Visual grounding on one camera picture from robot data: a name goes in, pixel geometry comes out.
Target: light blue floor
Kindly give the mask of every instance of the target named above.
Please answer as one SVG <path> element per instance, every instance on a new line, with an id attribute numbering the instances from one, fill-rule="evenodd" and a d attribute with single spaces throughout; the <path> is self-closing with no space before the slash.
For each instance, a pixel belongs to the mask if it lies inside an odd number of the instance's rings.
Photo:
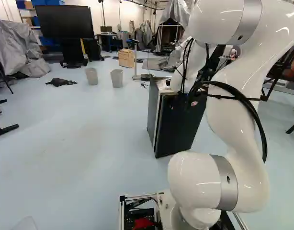
<path id="1" fill-rule="evenodd" d="M 147 73 L 141 65 L 138 73 Z M 97 69 L 97 86 L 87 84 L 84 68 L 52 64 L 46 76 L 13 85 L 14 95 L 0 89 L 0 99 L 8 99 L 0 105 L 0 125 L 20 125 L 0 137 L 0 230 L 10 230 L 26 216 L 39 230 L 114 230 L 119 195 L 168 188 L 170 158 L 155 159 L 146 131 L 148 91 L 131 80 L 133 69 L 118 66 L 117 60 L 88 66 Z M 113 69 L 124 70 L 123 88 L 112 88 Z M 78 84 L 45 85 L 53 77 Z M 294 96 L 281 92 L 260 103 L 271 198 L 263 211 L 242 215 L 251 230 L 294 229 L 294 133 L 285 134 L 294 123 L 293 105 Z M 226 151 L 205 117 L 192 150 Z"/>

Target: trash bin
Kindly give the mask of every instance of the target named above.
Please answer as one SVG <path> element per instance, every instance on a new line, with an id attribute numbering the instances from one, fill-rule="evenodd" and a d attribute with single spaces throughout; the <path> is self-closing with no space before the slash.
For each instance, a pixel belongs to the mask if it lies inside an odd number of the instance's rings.
<path id="1" fill-rule="evenodd" d="M 98 76 L 95 68 L 86 68 L 85 69 L 86 78 L 88 79 L 88 83 L 90 85 L 98 84 Z"/>
<path id="2" fill-rule="evenodd" d="M 114 69 L 111 71 L 112 85 L 114 88 L 123 86 L 123 70 Z"/>

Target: black cloth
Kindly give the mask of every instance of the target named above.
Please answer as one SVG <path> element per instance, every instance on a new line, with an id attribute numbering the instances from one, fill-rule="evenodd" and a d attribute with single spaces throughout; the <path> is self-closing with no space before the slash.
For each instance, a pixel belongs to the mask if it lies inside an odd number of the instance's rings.
<path id="1" fill-rule="evenodd" d="M 77 84 L 75 81 L 71 80 L 65 80 L 61 78 L 53 78 L 50 82 L 47 82 L 46 85 L 53 84 L 56 87 L 59 87 L 61 85 L 74 85 Z"/>

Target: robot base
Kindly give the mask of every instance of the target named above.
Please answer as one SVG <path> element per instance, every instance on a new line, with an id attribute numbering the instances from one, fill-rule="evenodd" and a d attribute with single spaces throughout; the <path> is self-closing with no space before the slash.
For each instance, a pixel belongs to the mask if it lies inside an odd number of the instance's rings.
<path id="1" fill-rule="evenodd" d="M 137 207 L 139 207 L 139 214 L 131 211 Z M 249 230 L 239 215 L 233 214 L 236 219 L 234 222 L 239 224 L 240 229 Z M 183 219 L 169 190 L 149 195 L 120 196 L 118 230 L 128 230 L 129 222 L 133 223 L 130 229 L 140 229 L 139 226 L 135 226 L 138 218 L 148 219 L 153 223 L 152 226 L 146 228 L 148 230 L 196 230 Z M 221 212 L 218 222 L 210 228 L 210 230 L 223 229 L 235 230 L 225 211 Z"/>

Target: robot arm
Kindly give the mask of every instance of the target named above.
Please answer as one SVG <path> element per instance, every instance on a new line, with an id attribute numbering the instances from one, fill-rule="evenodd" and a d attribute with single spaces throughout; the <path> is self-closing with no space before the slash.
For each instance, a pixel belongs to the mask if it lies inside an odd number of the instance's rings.
<path id="1" fill-rule="evenodd" d="M 260 98 L 265 76 L 294 43 L 294 6 L 276 0 L 198 0 L 187 30 L 197 43 L 188 57 L 187 89 L 205 64 L 205 48 L 199 44 L 240 45 L 240 57 L 212 80 L 229 84 L 248 98 Z M 170 85 L 180 90 L 177 71 Z M 232 96 L 216 86 L 208 93 Z M 252 104 L 257 110 L 258 101 Z M 212 226 L 220 210 L 258 211 L 269 197 L 255 125 L 246 108 L 237 100 L 208 97 L 206 115 L 210 128 L 228 146 L 226 157 L 185 151 L 172 157 L 168 169 L 181 214 L 197 229 Z"/>

